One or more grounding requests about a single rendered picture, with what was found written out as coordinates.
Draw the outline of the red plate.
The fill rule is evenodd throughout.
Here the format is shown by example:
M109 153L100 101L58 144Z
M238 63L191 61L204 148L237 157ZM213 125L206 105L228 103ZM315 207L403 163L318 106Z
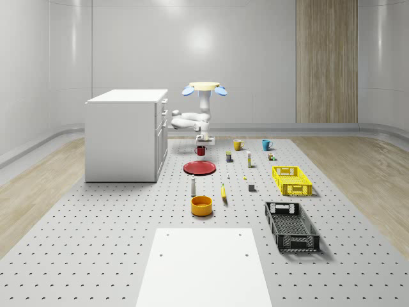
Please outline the red plate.
M188 162L183 166L184 172L191 175L210 175L216 171L214 163L209 161L193 161Z

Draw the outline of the drone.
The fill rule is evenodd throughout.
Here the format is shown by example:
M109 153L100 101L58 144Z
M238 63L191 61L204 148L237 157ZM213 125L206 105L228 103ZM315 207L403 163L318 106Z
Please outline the drone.
M210 81L201 81L201 82L192 82L188 86L186 86L183 91L182 95L190 95L194 91L214 91L219 95L226 96L228 93L223 86L216 82Z

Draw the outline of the yellow bowl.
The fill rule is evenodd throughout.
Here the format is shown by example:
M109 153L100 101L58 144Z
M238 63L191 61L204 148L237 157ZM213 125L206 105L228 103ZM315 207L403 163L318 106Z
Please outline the yellow bowl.
M191 199L191 212L195 216L207 216L212 211L212 199L210 197L195 196Z

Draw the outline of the white cabinet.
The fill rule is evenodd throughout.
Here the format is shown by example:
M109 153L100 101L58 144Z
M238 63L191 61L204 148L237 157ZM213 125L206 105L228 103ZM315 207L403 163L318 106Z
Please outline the white cabinet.
M167 154L166 89L111 90L86 102L85 180L156 182Z

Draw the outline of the yellow basket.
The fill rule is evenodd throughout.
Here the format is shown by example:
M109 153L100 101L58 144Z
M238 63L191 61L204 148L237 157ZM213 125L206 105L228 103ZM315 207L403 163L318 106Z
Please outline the yellow basket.
M298 166L273 166L272 176L283 195L312 195L312 183Z

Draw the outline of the white board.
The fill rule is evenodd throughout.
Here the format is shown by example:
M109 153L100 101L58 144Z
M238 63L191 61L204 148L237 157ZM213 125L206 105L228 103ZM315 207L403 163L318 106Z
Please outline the white board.
M272 307L250 228L159 228L136 307Z

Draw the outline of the dark grey basket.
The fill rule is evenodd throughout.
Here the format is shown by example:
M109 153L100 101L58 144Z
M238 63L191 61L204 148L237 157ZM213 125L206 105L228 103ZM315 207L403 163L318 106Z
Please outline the dark grey basket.
M278 249L284 251L320 249L320 235L299 203L266 201L265 215Z

